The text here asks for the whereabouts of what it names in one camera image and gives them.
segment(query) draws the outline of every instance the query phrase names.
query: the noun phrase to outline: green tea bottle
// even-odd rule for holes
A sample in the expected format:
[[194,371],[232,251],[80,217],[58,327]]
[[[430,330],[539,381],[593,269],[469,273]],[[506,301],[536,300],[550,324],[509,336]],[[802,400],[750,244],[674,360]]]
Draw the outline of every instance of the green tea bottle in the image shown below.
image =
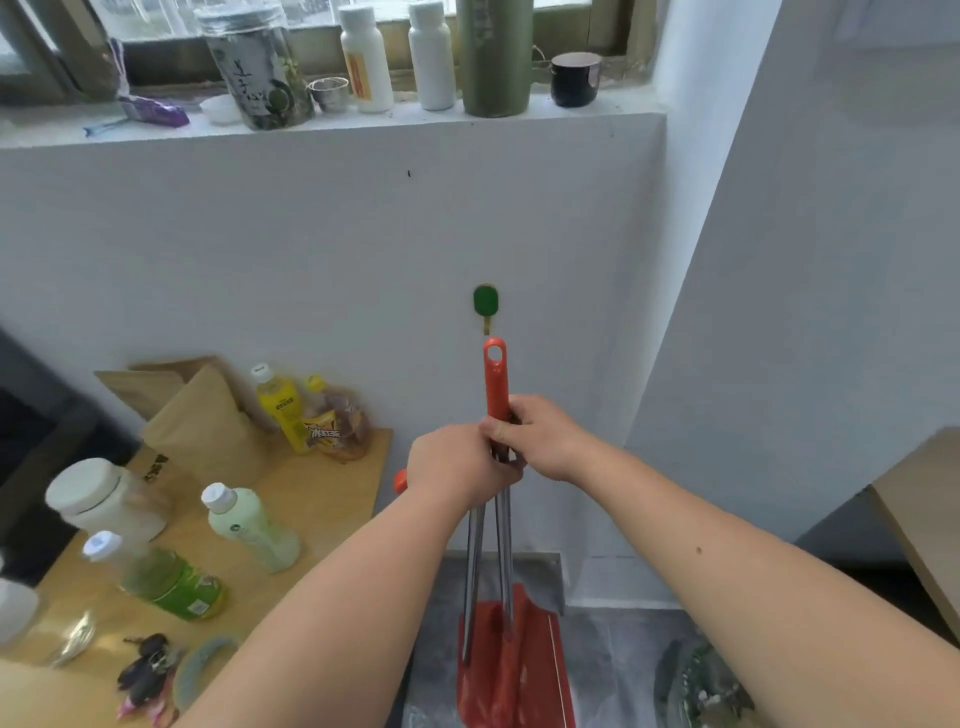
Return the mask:
[[467,113],[525,112],[533,82],[534,0],[457,0],[457,30]]
[[227,599],[220,579],[194,569],[169,548],[99,531],[86,540],[84,556],[113,566],[120,589],[127,594],[187,621],[213,617]]

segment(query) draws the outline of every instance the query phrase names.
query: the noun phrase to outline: hand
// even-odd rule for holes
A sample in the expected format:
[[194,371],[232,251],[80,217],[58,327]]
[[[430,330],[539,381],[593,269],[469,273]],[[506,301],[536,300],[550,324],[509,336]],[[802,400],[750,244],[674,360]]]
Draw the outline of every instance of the hand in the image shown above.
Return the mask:
[[574,482],[578,464],[596,439],[543,397],[511,395],[510,408],[520,425],[486,417],[480,431],[522,455],[541,475]]
[[447,425],[414,440],[407,458],[407,487],[459,493],[467,508],[475,508],[518,482],[524,465],[522,459],[494,460],[479,425]]

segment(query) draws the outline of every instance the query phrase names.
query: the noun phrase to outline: orange broom handle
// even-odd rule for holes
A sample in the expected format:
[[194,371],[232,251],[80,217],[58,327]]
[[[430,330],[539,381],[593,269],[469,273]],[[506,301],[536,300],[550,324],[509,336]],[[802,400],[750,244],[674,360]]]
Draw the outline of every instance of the orange broom handle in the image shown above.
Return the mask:
[[[499,349],[500,358],[491,358],[491,350]],[[483,373],[487,383],[487,414],[503,422],[510,421],[510,382],[507,379],[507,345],[491,336],[483,345]]]

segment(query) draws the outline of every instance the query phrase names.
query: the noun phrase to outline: white cap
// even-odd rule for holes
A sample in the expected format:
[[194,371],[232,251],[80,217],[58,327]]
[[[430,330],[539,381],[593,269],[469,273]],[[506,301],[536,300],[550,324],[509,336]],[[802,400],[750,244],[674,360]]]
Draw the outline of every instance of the white cap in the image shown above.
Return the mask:
[[269,364],[257,364],[250,370],[250,373],[261,384],[266,384],[274,378],[274,370],[270,368]]
[[372,5],[350,5],[340,9],[340,25],[348,33],[363,33],[376,27]]
[[84,544],[84,557],[96,563],[108,559],[123,545],[123,536],[113,531],[97,531]]
[[444,0],[421,0],[410,3],[410,25],[420,28],[436,28],[444,24]]
[[102,457],[74,463],[47,486],[47,505],[67,516],[88,511],[116,490],[122,472]]
[[243,121],[237,103],[228,93],[203,99],[200,102],[200,111],[211,124],[218,127],[228,127]]
[[223,483],[210,483],[200,494],[200,500],[212,513],[226,513],[237,501],[237,494]]

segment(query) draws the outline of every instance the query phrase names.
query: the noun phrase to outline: table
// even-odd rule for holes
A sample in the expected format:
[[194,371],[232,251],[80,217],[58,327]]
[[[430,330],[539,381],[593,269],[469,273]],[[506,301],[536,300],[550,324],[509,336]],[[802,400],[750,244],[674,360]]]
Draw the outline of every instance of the table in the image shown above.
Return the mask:
[[960,639],[960,427],[945,427],[871,492],[944,621]]
[[[172,463],[161,463],[152,487],[171,497],[174,515],[153,543],[174,548],[221,577],[230,589],[227,607],[209,621],[185,622],[125,595],[104,565],[81,557],[85,534],[78,533],[37,589],[48,608],[25,639],[0,658],[0,723],[4,728],[113,725],[122,700],[115,690],[117,674],[136,657],[125,637],[163,632],[187,646],[217,635],[244,640],[304,574],[370,520],[391,438],[391,430],[376,430],[367,456],[346,464],[319,453],[297,456],[285,441],[272,441],[271,468],[255,490],[268,513],[303,541],[297,563],[277,574],[263,571],[242,544],[215,534],[200,502],[201,483]],[[127,467],[146,474],[156,460],[155,452],[143,448]],[[40,666],[39,658],[56,643],[46,638],[62,632],[85,609],[92,609],[97,621],[91,646],[65,667]],[[138,717],[132,725],[149,723]]]

